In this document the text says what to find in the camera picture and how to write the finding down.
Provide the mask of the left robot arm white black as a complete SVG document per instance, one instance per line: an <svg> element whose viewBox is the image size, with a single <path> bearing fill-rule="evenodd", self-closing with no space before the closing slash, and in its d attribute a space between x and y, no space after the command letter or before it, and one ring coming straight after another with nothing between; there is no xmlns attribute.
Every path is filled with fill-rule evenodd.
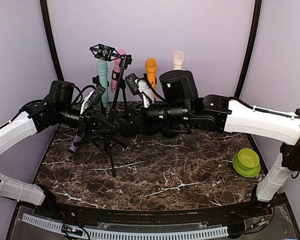
<svg viewBox="0 0 300 240"><path fill-rule="evenodd" d="M24 139L57 124L77 130L70 146L71 151L75 151L84 137L93 140L114 134L116 126L95 109L105 88L101 85L93 86L81 108L76 109L72 101L75 87L72 82L54 80L44 99L25 104L15 117L0 126L0 156ZM60 206L54 202L55 196L47 188L22 182L1 172L0 197L40 206L50 218L57 218L61 213Z"/></svg>

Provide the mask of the glitter microphone with silver grille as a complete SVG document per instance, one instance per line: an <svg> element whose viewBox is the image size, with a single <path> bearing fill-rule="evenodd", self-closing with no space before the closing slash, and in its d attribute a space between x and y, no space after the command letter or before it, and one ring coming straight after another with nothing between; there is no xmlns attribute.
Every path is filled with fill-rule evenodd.
<svg viewBox="0 0 300 240"><path fill-rule="evenodd" d="M71 142L70 147L68 148L69 152L71 153L75 153L76 150L78 149L81 141L82 141L83 137L80 135L76 135L73 139L73 141Z"/></svg>

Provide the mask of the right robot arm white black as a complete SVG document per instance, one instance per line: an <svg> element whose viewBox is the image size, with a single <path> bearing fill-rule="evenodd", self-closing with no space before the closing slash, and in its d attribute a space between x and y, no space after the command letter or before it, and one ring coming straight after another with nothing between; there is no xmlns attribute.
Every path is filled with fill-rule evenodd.
<svg viewBox="0 0 300 240"><path fill-rule="evenodd" d="M245 103L236 97L210 94L199 97L193 74L171 70L160 78L164 99L155 102L146 79L130 74L125 78L134 95L143 96L142 106L127 109L124 118L134 134L158 126L174 135L184 126L217 133L244 133L281 141L278 156L256 187L256 198L245 205L245 213L256 217L293 173L300 172L300 109L282 112Z"/></svg>

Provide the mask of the cream white microphone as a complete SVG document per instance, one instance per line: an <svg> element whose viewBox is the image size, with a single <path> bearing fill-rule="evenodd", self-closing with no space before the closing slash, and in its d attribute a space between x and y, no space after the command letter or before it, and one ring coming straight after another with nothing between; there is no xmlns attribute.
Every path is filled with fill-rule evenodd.
<svg viewBox="0 0 300 240"><path fill-rule="evenodd" d="M174 51L172 55L173 70L182 70L184 63L184 53L182 51Z"/></svg>

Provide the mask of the black tripod stand with shock mount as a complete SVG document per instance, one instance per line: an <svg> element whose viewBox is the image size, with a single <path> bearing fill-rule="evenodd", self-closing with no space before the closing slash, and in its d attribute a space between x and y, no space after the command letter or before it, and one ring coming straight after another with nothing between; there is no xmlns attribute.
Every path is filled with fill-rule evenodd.
<svg viewBox="0 0 300 240"><path fill-rule="evenodd" d="M117 102L118 102L118 98L119 98L119 93L121 90L119 85L122 81L124 81L123 75L124 75L125 70L128 68L128 65L130 65L132 63L132 56L129 54L126 54L126 53L125 54L119 53L119 51L116 50L114 47L110 47L110 46L107 46L107 45L104 45L101 43L91 46L89 48L89 50L92 52L94 57L99 60L103 60L106 62L112 62L112 61L115 61L116 59L120 59L120 63L119 63L120 72L117 74L117 77L116 77L116 79L118 81L117 87L114 92L113 102L110 107L110 111L109 111L109 115L108 115L108 121L113 124L115 122L115 117L118 113L116 107L117 107ZM116 172L114 161L113 161L112 148L117 144L119 144L123 148L125 148L125 145L122 142L118 141L114 137L114 135L115 134L113 134L108 139L103 138L104 145L103 145L103 148L101 148L101 150L103 150L105 152L105 154L107 156L109 156L110 164L111 164L111 174L115 178L117 176L117 172Z"/></svg>

